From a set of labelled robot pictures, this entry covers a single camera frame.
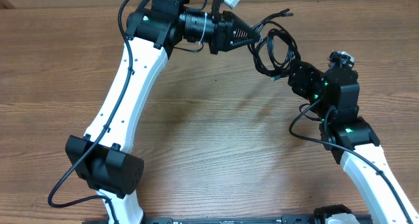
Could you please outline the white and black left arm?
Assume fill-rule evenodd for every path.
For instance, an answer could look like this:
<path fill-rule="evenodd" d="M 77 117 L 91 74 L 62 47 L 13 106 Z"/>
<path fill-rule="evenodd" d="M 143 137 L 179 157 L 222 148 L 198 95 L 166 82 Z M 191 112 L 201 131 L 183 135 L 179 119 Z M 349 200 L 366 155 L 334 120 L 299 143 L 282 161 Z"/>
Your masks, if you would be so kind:
<path fill-rule="evenodd" d="M 103 201 L 108 223 L 140 223 L 136 188 L 144 161 L 133 156 L 137 124 L 149 92 L 182 40 L 208 44 L 212 54 L 253 44 L 259 34 L 232 13 L 240 0 L 213 0 L 211 10 L 190 0 L 142 0 L 118 25 L 124 48 L 107 97 L 82 137 L 70 136 L 65 152 L 72 171 Z M 221 5 L 229 10 L 222 11 Z"/>

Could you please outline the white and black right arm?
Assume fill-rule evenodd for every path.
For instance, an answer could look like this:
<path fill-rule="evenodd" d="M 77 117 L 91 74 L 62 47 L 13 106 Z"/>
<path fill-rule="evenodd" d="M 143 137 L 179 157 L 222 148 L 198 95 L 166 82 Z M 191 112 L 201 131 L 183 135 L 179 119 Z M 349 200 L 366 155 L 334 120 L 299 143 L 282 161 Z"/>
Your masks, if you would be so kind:
<path fill-rule="evenodd" d="M 352 64 L 338 60 L 322 72 L 293 60 L 288 84 L 310 102 L 320 121 L 317 140 L 332 152 L 364 200 L 375 223 L 417 223 L 410 203 L 386 161 L 381 142 L 371 125 L 358 115 L 360 87 Z"/>

